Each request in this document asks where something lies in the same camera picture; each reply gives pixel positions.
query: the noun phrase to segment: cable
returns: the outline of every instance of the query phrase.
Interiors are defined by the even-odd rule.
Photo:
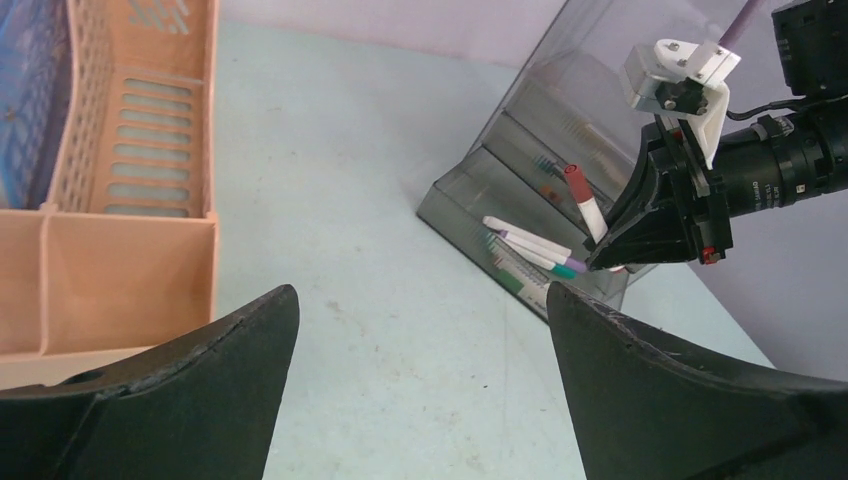
[[[771,102],[767,105],[762,105],[760,107],[757,107],[757,108],[754,108],[752,110],[748,110],[747,112],[742,112],[742,113],[734,113],[734,112],[731,112],[730,110],[728,110],[727,111],[727,118],[729,118],[733,121],[736,121],[736,122],[741,122],[743,120],[748,120],[749,118],[751,118],[754,115],[757,115],[759,113],[767,112],[769,110],[783,110],[784,108],[788,109],[788,110],[792,110],[793,112],[802,112],[804,110],[809,110],[811,108],[819,107],[821,105],[826,105],[828,103],[833,103],[833,102],[838,102],[840,100],[845,100],[846,98],[848,98],[848,95],[842,95],[841,97],[828,98],[826,100],[819,100],[819,101],[814,101],[814,102],[811,102],[811,101],[809,101],[805,98],[796,98],[796,99],[792,99],[792,100],[780,100],[780,101],[777,101],[777,102]]]
[[[742,113],[734,113],[734,112],[731,112],[730,110],[728,110],[727,111],[727,118],[729,118],[733,121],[736,121],[736,122],[741,122],[743,120],[748,120],[749,118],[753,117],[754,115],[758,115],[760,113],[767,112],[769,110],[783,110],[784,108],[788,108],[789,110],[797,111],[798,109],[802,108],[803,106],[804,106],[804,103],[803,103],[802,100],[780,100],[780,101],[777,101],[777,102],[771,102],[769,104],[759,106],[757,108],[754,108],[754,109],[748,110],[747,112],[742,112]]]
[[[742,10],[739,11],[739,15],[736,16],[733,23],[731,23],[730,27],[727,28],[727,31],[724,32],[724,35],[722,35],[718,44],[728,50],[732,50],[733,46],[736,45],[736,42],[739,41],[739,37],[741,37],[745,29],[748,28],[751,20],[754,19],[754,14],[757,12],[757,9],[760,8],[760,5],[762,5],[764,1],[765,0],[748,0],[745,3],[745,6],[742,7]]]

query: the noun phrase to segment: blue container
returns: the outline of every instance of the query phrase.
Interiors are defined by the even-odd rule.
[[[67,112],[57,72],[65,62],[58,83],[69,92],[69,46],[65,0],[0,0],[0,208],[43,201],[33,188],[55,166]]]

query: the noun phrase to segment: purple marker cap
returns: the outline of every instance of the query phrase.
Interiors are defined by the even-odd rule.
[[[574,270],[577,273],[586,273],[589,269],[586,268],[586,264],[581,262],[580,260],[575,260],[571,257],[565,261],[565,267]]]

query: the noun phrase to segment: robotic arm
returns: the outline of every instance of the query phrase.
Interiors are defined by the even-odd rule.
[[[642,129],[609,232],[591,245],[591,269],[716,263],[733,247],[730,218],[848,189],[848,1],[795,0],[772,20],[786,84],[801,98],[743,114],[727,111],[724,79],[739,57],[724,46],[661,40],[633,49],[622,83],[631,106],[655,122]],[[725,115],[777,109],[793,113],[721,136]]]

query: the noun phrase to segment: clear acrylic box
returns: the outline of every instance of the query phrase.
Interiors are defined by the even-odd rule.
[[[624,94],[619,72],[631,49],[662,38],[716,41],[743,4],[568,0],[465,159],[434,184],[419,216],[513,293],[498,276],[488,240],[481,240],[487,233],[483,216],[533,231],[585,259],[588,229],[562,171],[579,165],[604,213],[627,185],[641,129],[653,121],[632,109]],[[528,268],[535,281],[550,278]],[[649,269],[632,265],[629,274],[593,272],[567,283],[620,308],[627,285]]]

